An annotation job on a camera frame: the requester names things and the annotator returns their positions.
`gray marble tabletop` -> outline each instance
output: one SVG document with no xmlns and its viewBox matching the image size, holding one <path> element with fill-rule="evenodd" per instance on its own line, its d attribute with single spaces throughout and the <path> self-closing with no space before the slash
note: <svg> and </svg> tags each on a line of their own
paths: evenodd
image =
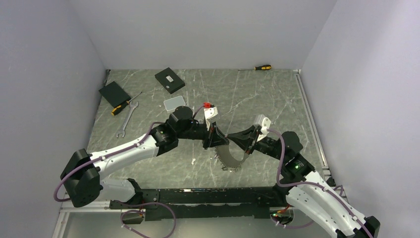
<svg viewBox="0 0 420 238">
<path fill-rule="evenodd" d="M 237 69 L 174 70 L 186 86 L 170 95 L 155 79 L 160 70 L 112 70 L 107 83 L 116 81 L 128 94 L 142 95 L 134 101 L 134 111 L 124 138 L 115 133 L 128 108 L 111 115 L 111 105 L 101 99 L 88 145 L 88 152 L 101 151 L 133 140 L 146 132 L 153 121 L 165 121 L 169 113 L 163 101 L 183 96 L 187 106 L 198 108 L 203 102 L 217 106 L 217 125 L 224 133 L 249 128 L 256 115 L 264 114 L 271 128 L 294 131 L 304 148 L 302 155 L 322 173 L 302 95 L 292 70 L 238 71 Z M 202 119 L 203 112 L 196 118 Z M 232 154 L 238 148 L 231 146 Z M 236 171 L 222 170 L 214 150 L 204 150 L 201 141 L 180 140 L 174 150 L 134 163 L 110 175 L 114 179 L 133 178 L 141 188 L 272 186 L 278 160 L 254 152 Z"/>
</svg>

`white label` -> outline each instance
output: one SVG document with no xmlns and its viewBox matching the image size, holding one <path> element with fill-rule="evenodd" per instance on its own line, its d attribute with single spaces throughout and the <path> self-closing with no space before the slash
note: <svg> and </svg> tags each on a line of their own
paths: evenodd
<svg viewBox="0 0 420 238">
<path fill-rule="evenodd" d="M 173 82 L 173 79 L 172 79 L 172 78 L 171 78 L 171 76 L 169 76 L 169 75 L 166 77 L 166 79 L 167 79 L 169 82 Z"/>
</svg>

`screwdriver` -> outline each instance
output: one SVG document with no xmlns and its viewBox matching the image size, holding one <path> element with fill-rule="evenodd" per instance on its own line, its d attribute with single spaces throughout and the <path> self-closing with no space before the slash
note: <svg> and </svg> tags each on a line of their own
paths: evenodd
<svg viewBox="0 0 420 238">
<path fill-rule="evenodd" d="M 254 70 L 270 70 L 270 69 L 271 69 L 271 65 L 269 64 L 264 64 L 261 66 L 254 67 Z M 239 69 L 238 71 L 245 71 L 245 70 L 252 70 L 252 69 Z"/>
<path fill-rule="evenodd" d="M 111 114 L 113 116 L 119 114 L 133 99 L 135 99 L 137 96 L 139 96 L 140 94 L 142 94 L 142 92 L 140 92 L 139 94 L 137 94 L 136 96 L 134 96 L 132 99 L 126 101 L 125 103 L 122 103 L 121 105 L 117 106 L 116 108 L 114 108 L 111 112 Z"/>
</svg>

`white wall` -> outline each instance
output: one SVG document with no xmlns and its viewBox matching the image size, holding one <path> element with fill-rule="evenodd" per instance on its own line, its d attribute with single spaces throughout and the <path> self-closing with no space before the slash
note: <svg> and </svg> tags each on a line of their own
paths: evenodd
<svg viewBox="0 0 420 238">
<path fill-rule="evenodd" d="M 295 69 L 336 0 L 70 2 L 110 69 Z"/>
<path fill-rule="evenodd" d="M 420 234 L 420 2 L 339 0 L 302 79 L 327 161 L 380 238 Z"/>
<path fill-rule="evenodd" d="M 0 75 L 0 237 L 48 238 L 105 68 L 66 0 L 13 0 L 0 1 Z"/>
</svg>

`metal wrench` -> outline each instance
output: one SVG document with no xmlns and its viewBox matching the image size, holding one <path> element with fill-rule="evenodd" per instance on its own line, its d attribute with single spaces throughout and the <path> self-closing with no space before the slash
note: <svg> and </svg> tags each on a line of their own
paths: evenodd
<svg viewBox="0 0 420 238">
<path fill-rule="evenodd" d="M 118 135 L 120 134 L 122 135 L 123 138 L 125 137 L 125 128 L 128 124 L 128 121 L 130 120 L 131 115 L 133 114 L 134 109 L 136 109 L 136 107 L 139 106 L 139 102 L 133 103 L 133 101 L 131 101 L 128 105 L 130 106 L 130 111 L 128 112 L 128 115 L 125 118 L 124 123 L 122 124 L 120 129 L 117 131 L 117 134 L 116 134 L 117 138 L 119 138 Z"/>
</svg>

